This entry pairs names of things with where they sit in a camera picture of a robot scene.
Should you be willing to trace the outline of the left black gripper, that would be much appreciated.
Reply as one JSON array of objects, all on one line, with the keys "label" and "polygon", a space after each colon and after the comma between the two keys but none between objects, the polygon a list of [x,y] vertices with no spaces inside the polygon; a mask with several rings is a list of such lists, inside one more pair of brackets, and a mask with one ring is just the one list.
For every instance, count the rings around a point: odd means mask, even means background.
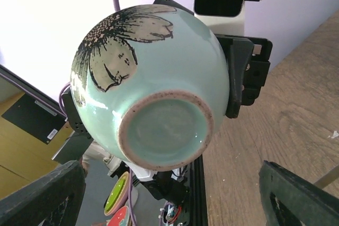
[{"label": "left black gripper", "polygon": [[226,117],[235,119],[241,106],[250,106],[265,85],[273,44],[266,38],[216,34],[229,71]]}]

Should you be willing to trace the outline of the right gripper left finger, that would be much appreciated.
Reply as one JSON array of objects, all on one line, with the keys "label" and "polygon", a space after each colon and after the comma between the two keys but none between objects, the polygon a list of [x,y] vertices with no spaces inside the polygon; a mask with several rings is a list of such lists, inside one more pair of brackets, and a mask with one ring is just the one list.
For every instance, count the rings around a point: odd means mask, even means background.
[{"label": "right gripper left finger", "polygon": [[69,161],[1,199],[1,225],[75,225],[85,187],[82,164]]}]

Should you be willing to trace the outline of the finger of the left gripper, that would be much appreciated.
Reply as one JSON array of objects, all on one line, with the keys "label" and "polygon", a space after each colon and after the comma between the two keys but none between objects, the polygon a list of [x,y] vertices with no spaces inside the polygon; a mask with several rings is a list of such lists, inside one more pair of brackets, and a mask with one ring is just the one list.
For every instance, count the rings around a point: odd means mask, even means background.
[{"label": "finger of the left gripper", "polygon": [[184,7],[183,5],[179,4],[178,2],[174,0],[154,0],[153,4],[162,4],[162,5],[167,5],[171,7],[176,7],[190,14],[193,14],[193,11],[189,10],[188,8]]}]

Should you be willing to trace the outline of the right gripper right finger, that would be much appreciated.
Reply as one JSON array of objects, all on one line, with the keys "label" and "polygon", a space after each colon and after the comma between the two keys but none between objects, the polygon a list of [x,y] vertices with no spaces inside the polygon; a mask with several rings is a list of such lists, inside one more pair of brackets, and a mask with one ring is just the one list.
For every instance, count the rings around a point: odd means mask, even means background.
[{"label": "right gripper right finger", "polygon": [[338,198],[271,161],[259,172],[267,225],[338,225]]}]

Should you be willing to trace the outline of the stacked colourful plates background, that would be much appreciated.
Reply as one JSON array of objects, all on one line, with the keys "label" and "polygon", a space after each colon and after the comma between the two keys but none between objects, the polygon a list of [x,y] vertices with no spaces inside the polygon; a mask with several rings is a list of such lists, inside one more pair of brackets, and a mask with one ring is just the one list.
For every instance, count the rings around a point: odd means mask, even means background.
[{"label": "stacked colourful plates background", "polygon": [[125,206],[130,190],[130,173],[124,172],[111,190],[104,206],[104,215],[112,216]]}]

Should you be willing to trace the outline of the black panel with label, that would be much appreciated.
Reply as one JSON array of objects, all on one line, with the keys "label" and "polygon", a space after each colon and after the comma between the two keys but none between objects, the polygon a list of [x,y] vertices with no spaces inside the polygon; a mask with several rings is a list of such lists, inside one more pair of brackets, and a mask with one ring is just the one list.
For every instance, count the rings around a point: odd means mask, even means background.
[{"label": "black panel with label", "polygon": [[18,128],[49,144],[65,124],[65,118],[24,94],[2,117]]}]

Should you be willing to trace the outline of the black aluminium frame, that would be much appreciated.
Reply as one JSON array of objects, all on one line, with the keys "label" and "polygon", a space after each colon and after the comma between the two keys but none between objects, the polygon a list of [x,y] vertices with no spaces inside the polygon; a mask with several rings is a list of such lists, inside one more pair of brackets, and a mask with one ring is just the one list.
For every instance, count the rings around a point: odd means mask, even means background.
[{"label": "black aluminium frame", "polygon": [[[79,158],[79,155],[71,156],[61,165],[73,160],[78,161]],[[179,183],[183,184],[184,188],[174,195],[178,202],[175,205],[189,202],[190,225],[207,225],[206,190],[202,157],[188,165],[186,175]]]}]

